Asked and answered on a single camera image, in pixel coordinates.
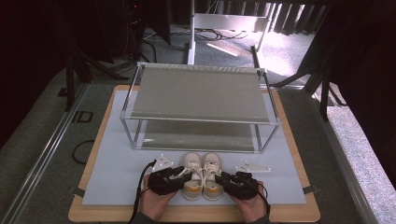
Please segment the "black clamp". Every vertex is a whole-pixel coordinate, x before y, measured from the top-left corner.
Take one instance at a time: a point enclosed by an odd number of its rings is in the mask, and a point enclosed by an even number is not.
[[[93,117],[93,112],[89,111],[76,111],[72,123],[90,123]]]
[[[318,191],[320,191],[320,188],[317,185],[311,185],[311,186],[303,188],[304,194],[311,193],[311,192],[316,193]]]
[[[181,175],[178,178],[171,179],[170,176],[177,176],[184,170],[183,166],[176,169],[166,168],[161,171],[151,173],[148,178],[148,187],[156,194],[165,195],[184,188],[184,183],[190,181],[192,173]]]
[[[79,196],[81,198],[83,198],[84,195],[85,195],[85,190],[84,189],[79,189],[79,188],[76,188],[76,187],[69,187],[67,192],[69,192],[71,194],[74,194],[74,195],[77,195],[77,196]]]
[[[250,200],[258,193],[259,183],[252,178],[251,173],[236,172],[230,175],[221,172],[221,176],[215,175],[216,183],[223,186],[226,193],[240,200]]]

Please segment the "metal frame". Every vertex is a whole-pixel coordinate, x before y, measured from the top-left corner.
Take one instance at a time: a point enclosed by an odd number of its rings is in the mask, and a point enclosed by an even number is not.
[[[126,108],[128,107],[129,99],[131,98],[132,90],[134,88],[134,84],[136,83],[137,77],[143,76],[145,67],[146,67],[146,65],[144,63],[137,63],[136,70],[134,71],[134,78],[132,79],[131,87],[128,90],[128,95],[125,99],[125,103],[124,103],[124,106],[122,107],[121,114],[120,114],[120,120],[121,120],[122,125],[125,129],[125,132],[127,133],[127,136],[128,136],[129,142],[131,143],[132,148],[135,147],[135,143],[137,142],[137,137],[138,137],[138,133],[140,132],[142,120],[139,119],[139,123],[138,123],[137,129],[136,129],[136,134],[134,135],[134,140],[132,140],[131,132],[129,132],[128,125],[126,125],[126,120],[129,118],[126,115]]]
[[[194,64],[195,61],[195,29],[220,29],[220,30],[243,30],[252,32],[262,32],[260,40],[256,46],[252,46],[252,54],[257,59],[258,53],[262,52],[262,41],[268,32],[271,19],[273,17],[276,4],[271,4],[266,17],[235,16],[195,13],[195,0],[191,0],[191,24],[190,24],[190,46],[187,64]]]

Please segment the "shoelace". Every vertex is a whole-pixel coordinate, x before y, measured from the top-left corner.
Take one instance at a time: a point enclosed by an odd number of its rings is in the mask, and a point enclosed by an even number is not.
[[[199,168],[199,167],[200,167],[200,163],[199,163],[199,162],[197,162],[197,161],[190,161],[190,162],[189,162],[189,166],[188,166],[188,167],[184,167],[184,170],[183,170],[180,174],[178,174],[178,176],[183,175],[183,174],[186,173],[187,171],[198,173],[198,172],[200,172],[200,171],[203,170],[202,168]]]
[[[204,166],[204,170],[206,170],[204,181],[206,181],[206,179],[210,177],[212,174],[215,175],[216,173],[221,173],[219,165],[217,163],[212,163],[212,162],[206,163]]]

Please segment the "white sneaker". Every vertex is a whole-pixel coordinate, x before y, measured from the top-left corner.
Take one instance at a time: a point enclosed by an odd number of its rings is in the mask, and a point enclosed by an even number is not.
[[[202,195],[202,166],[201,159],[194,152],[188,153],[183,160],[184,170],[179,174],[192,173],[190,181],[184,183],[183,194],[189,200],[197,200]]]
[[[222,186],[216,183],[215,175],[221,175],[220,158],[215,153],[208,153],[204,157],[204,196],[208,200],[221,197]]]

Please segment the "metal rail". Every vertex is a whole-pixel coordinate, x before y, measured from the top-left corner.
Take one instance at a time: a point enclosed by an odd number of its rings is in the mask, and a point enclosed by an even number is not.
[[[88,83],[81,83],[81,86],[78,88],[75,103],[72,105],[70,110],[65,112],[62,116],[61,121],[59,122],[52,136],[50,137],[45,148],[41,152],[40,157],[35,162],[35,165],[32,167],[29,174],[26,176],[20,190],[18,191],[17,196],[13,199],[11,206],[8,208],[5,216],[1,220],[2,224],[18,223],[18,219],[20,218],[24,207],[33,195],[35,187],[40,181],[41,176],[46,171],[47,166],[50,163],[50,160],[54,155],[57,147],[59,146],[59,143],[64,137],[64,133],[66,132],[67,127],[73,119],[73,115],[77,111],[78,105],[81,102],[83,96],[85,95],[88,87]]]

